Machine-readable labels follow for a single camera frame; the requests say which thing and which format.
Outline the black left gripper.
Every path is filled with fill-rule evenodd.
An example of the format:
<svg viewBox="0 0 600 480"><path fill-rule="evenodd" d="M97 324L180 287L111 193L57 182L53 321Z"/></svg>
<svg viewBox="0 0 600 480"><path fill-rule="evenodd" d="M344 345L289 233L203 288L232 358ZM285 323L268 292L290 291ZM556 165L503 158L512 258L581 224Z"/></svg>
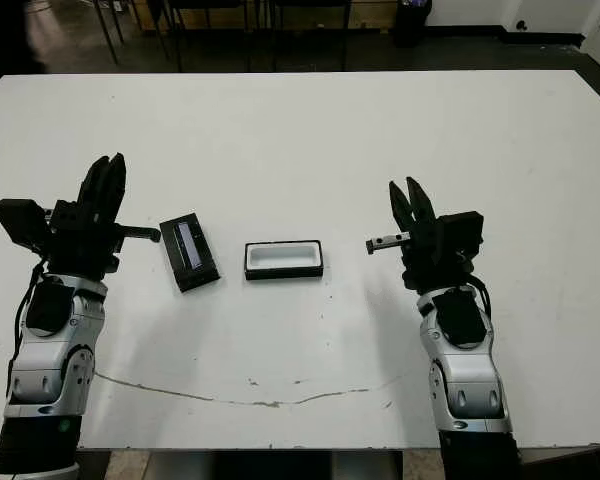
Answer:
<svg viewBox="0 0 600 480"><path fill-rule="evenodd" d="M89 168L77 201L56 202L49 221L49 272L101 281L118 270L125 239L160 241L156 228L116 222L125 186L124 155L102 156Z"/></svg>

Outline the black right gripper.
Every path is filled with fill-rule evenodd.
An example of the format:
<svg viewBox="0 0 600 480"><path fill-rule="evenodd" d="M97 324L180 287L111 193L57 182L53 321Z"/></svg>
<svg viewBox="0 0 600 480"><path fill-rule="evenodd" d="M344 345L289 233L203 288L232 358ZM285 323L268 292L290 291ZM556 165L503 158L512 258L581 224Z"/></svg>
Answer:
<svg viewBox="0 0 600 480"><path fill-rule="evenodd" d="M410 176L406 184L409 199L394 181L389 182L391 210L400 232L367 240L367 253L399 247L405 288L419 295L466 284L474 270L475 218L436 218L421 185Z"/></svg>

